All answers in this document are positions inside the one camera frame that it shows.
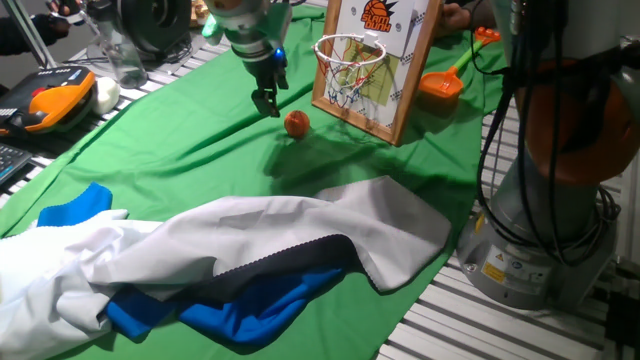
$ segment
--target orange plastic scoop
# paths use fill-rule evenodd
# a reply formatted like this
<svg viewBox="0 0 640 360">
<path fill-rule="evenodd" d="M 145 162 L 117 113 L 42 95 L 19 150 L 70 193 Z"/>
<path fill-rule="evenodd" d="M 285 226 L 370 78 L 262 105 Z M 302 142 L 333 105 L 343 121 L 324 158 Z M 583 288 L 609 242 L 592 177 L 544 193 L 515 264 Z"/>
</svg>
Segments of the orange plastic scoop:
<svg viewBox="0 0 640 360">
<path fill-rule="evenodd" d="M 476 29 L 475 36 L 476 42 L 473 44 L 474 52 L 479 51 L 487 44 L 500 40 L 500 33 L 485 28 Z M 449 70 L 433 72 L 422 76 L 419 86 L 420 91 L 446 100 L 457 98 L 464 88 L 462 80 L 457 76 L 458 71 L 471 60 L 472 55 L 473 52 L 469 49 Z"/>
</svg>

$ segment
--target basketball logo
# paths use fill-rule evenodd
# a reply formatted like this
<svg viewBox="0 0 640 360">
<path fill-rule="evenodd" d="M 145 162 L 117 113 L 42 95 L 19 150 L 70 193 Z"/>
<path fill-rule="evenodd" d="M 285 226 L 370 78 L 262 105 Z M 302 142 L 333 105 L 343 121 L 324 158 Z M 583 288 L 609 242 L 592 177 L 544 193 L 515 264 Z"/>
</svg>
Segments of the basketball logo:
<svg viewBox="0 0 640 360">
<path fill-rule="evenodd" d="M 387 4 L 387 0 L 370 0 L 364 7 L 360 21 L 364 22 L 364 28 L 368 30 L 376 30 L 389 32 L 391 30 L 390 17 L 393 11 L 390 11 L 396 3 Z"/>
</svg>

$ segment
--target green cloth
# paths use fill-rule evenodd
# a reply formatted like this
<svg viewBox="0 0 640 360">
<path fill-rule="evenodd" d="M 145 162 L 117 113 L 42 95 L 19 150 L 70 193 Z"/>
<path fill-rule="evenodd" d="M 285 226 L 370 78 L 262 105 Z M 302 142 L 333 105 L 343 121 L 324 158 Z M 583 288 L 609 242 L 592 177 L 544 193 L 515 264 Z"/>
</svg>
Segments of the green cloth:
<svg viewBox="0 0 640 360">
<path fill-rule="evenodd" d="M 131 219 L 166 220 L 223 196 L 304 195 L 390 175 L 453 223 L 446 251 L 410 284 L 378 294 L 360 273 L 312 301 L 271 345 L 238 349 L 168 322 L 135 344 L 111 333 L 57 359 L 370 359 L 446 262 L 474 199 L 482 116 L 492 111 L 500 79 L 461 71 L 466 85 L 457 110 L 415 109 L 404 145 L 392 147 L 311 106 L 324 10 L 297 7 L 285 43 L 290 89 L 284 114 L 303 110 L 312 130 L 286 136 L 283 119 L 262 118 L 250 100 L 254 79 L 227 52 L 135 102 L 63 154 L 0 213 L 2 234 L 24 231 L 46 206 L 80 194 L 92 181 L 109 188 L 113 208 Z M 469 47 L 451 37 L 431 49 L 429 71 L 444 71 Z M 486 69 L 503 66 L 500 44 L 480 52 Z"/>
</svg>

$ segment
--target metal pole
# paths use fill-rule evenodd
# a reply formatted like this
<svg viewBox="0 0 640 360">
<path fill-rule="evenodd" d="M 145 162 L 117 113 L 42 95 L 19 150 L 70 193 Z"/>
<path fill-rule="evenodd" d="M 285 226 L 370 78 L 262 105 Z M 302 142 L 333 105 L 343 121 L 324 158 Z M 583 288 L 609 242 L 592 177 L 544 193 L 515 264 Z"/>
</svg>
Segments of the metal pole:
<svg viewBox="0 0 640 360">
<path fill-rule="evenodd" d="M 31 53 L 36 58 L 38 64 L 43 69 L 50 69 L 56 67 L 56 62 L 53 60 L 49 49 L 42 41 L 38 30 L 33 26 L 33 22 L 31 22 L 31 18 L 29 14 L 25 10 L 24 6 L 20 2 L 20 0 L 0 0 L 4 5 L 5 9 L 9 13 L 9 16 L 16 23 L 24 40 L 29 45 L 31 49 Z"/>
</svg>

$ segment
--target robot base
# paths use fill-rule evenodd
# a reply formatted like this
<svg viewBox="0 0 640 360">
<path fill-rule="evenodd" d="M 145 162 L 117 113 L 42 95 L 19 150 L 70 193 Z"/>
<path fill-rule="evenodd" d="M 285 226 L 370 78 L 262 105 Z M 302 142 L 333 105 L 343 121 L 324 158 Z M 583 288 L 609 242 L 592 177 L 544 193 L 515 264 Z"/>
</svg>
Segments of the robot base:
<svg viewBox="0 0 640 360">
<path fill-rule="evenodd" d="M 485 295 L 507 306 L 525 310 L 543 308 L 547 301 L 562 309 L 575 309 L 611 260 L 615 224 L 602 235 L 598 251 L 576 267 L 550 259 L 539 249 L 515 246 L 496 233 L 482 213 L 465 226 L 457 254 L 462 271 Z M 583 247 L 567 251 L 578 256 Z"/>
</svg>

